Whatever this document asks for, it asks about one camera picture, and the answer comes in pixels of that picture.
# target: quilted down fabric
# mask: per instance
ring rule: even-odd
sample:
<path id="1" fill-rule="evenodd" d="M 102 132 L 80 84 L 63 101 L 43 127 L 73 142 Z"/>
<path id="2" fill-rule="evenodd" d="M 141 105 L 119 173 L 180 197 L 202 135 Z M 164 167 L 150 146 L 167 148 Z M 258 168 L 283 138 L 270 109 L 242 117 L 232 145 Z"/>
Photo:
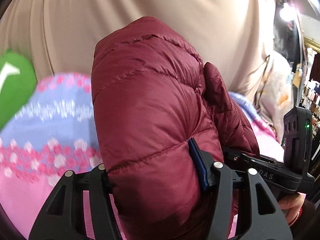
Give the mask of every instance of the quilted down fabric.
<path id="1" fill-rule="evenodd" d="M 92 69 L 99 146 L 126 237 L 198 239 L 210 213 L 188 139 L 259 155 L 219 71 L 163 22 L 143 17 L 101 40 Z"/>

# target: beige coat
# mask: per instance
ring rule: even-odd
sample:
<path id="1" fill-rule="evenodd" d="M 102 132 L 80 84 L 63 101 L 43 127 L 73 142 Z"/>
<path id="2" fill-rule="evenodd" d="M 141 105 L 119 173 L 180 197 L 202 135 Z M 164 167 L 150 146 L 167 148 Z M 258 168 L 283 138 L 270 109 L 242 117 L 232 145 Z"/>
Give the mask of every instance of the beige coat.
<path id="1" fill-rule="evenodd" d="M 91 73 L 99 40 L 154 16 L 215 64 L 228 90 L 252 100 L 273 48 L 274 12 L 275 0 L 13 0 L 0 21 L 0 54 L 25 55 L 38 79 Z"/>

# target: silver bolt head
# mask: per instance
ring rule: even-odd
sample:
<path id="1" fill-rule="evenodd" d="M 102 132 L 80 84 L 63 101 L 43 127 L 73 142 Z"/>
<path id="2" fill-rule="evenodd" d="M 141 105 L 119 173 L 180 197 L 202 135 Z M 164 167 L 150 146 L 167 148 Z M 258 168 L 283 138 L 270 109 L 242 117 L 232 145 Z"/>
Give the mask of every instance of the silver bolt head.
<path id="1" fill-rule="evenodd" d="M 64 175 L 65 175 L 66 177 L 71 177 L 71 176 L 73 175 L 73 171 L 66 171 L 66 172 L 64 173 Z"/>
<path id="2" fill-rule="evenodd" d="M 101 170 L 101 171 L 103 171 L 103 170 L 105 170 L 106 168 L 104 167 L 104 164 L 102 163 L 102 164 L 100 164 L 100 165 L 98 166 L 98 169 Z"/>
<path id="3" fill-rule="evenodd" d="M 213 166 L 215 166 L 215 167 L 218 168 L 218 169 L 221 169 L 221 168 L 223 167 L 223 163 L 221 163 L 221 162 L 215 162 L 215 163 L 213 164 Z"/>
<path id="4" fill-rule="evenodd" d="M 257 175 L 257 174 L 258 174 L 257 170 L 254 169 L 254 168 L 248 169 L 248 172 L 249 172 L 251 175 Z"/>

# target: human hand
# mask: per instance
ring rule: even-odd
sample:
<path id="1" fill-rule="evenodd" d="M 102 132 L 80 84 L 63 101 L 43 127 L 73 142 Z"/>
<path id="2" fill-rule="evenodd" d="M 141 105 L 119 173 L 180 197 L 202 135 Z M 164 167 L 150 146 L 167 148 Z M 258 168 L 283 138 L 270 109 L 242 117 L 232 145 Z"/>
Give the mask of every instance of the human hand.
<path id="1" fill-rule="evenodd" d="M 287 195 L 279 200 L 279 206 L 282 210 L 288 210 L 285 218 L 290 224 L 299 214 L 299 211 L 304 203 L 303 195 L 299 193 L 294 193 Z"/>

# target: finger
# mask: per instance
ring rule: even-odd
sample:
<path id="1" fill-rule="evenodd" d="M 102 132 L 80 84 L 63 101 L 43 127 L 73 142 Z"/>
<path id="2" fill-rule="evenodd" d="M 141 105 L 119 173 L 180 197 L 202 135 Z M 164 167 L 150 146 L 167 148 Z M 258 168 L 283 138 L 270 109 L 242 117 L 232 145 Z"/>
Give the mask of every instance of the finger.
<path id="1" fill-rule="evenodd" d="M 287 210 L 292 208 L 299 202 L 301 195 L 299 193 L 294 193 L 291 195 L 287 195 L 279 200 L 279 206 L 282 210 Z"/>
<path id="2" fill-rule="evenodd" d="M 289 209 L 285 219 L 287 220 L 288 224 L 290 224 L 299 214 L 301 207 L 292 207 Z"/>

